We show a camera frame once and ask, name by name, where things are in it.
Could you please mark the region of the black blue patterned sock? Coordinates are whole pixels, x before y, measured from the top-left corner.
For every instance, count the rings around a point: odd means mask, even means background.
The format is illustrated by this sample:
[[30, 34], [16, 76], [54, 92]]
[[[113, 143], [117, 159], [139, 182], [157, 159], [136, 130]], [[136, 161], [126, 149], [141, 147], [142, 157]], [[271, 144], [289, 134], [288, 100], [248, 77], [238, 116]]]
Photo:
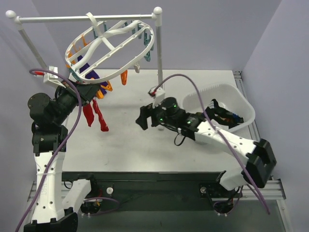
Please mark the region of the black blue patterned sock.
[[214, 107], [214, 115], [217, 118], [223, 120], [227, 125], [238, 125], [244, 122], [244, 119], [237, 114], [234, 114], [225, 108], [219, 106], [219, 103], [216, 99], [212, 99]]

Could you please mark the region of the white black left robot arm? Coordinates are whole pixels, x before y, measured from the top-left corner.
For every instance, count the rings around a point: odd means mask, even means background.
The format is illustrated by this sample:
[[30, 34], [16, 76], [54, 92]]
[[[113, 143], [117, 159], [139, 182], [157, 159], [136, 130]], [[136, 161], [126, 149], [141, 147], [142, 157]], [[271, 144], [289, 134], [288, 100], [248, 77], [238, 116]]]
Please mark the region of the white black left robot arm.
[[45, 93], [37, 93], [29, 99], [37, 189], [30, 204], [34, 212], [23, 227], [25, 232], [75, 232], [77, 213], [85, 198], [98, 196], [99, 187], [91, 174], [74, 178], [65, 198], [61, 192], [66, 144], [72, 135], [63, 123], [75, 107], [80, 115], [82, 106], [90, 103], [97, 90], [96, 85], [70, 87], [65, 84], [57, 87], [53, 99]]

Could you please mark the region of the red santa sock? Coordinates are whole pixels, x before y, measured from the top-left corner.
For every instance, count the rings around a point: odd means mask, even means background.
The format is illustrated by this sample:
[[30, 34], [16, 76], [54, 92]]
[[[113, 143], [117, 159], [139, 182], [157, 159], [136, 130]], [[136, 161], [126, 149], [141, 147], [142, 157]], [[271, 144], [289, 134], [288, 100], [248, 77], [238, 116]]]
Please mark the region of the red santa sock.
[[87, 125], [91, 127], [94, 122], [94, 113], [90, 103], [83, 106], [83, 114], [86, 118]]
[[108, 132], [109, 131], [109, 128], [104, 120], [104, 117], [103, 117], [103, 114], [98, 106], [98, 103], [95, 99], [93, 99], [93, 108], [94, 108], [94, 111], [95, 113], [98, 115], [98, 120], [99, 120], [99, 123], [100, 123], [100, 130], [102, 132]]

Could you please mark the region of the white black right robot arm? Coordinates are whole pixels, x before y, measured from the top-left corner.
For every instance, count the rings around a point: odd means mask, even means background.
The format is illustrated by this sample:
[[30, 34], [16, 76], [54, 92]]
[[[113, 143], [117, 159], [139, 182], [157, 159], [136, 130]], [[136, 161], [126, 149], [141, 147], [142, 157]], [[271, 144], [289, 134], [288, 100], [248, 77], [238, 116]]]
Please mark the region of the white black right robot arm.
[[264, 188], [277, 164], [269, 141], [245, 139], [221, 128], [213, 129], [201, 114], [180, 108], [174, 97], [163, 99], [156, 107], [142, 106], [136, 123], [143, 130], [148, 128], [148, 118], [152, 127], [161, 125], [195, 142], [210, 144], [240, 161], [239, 168], [223, 171], [218, 176], [214, 191], [219, 197], [246, 184]]

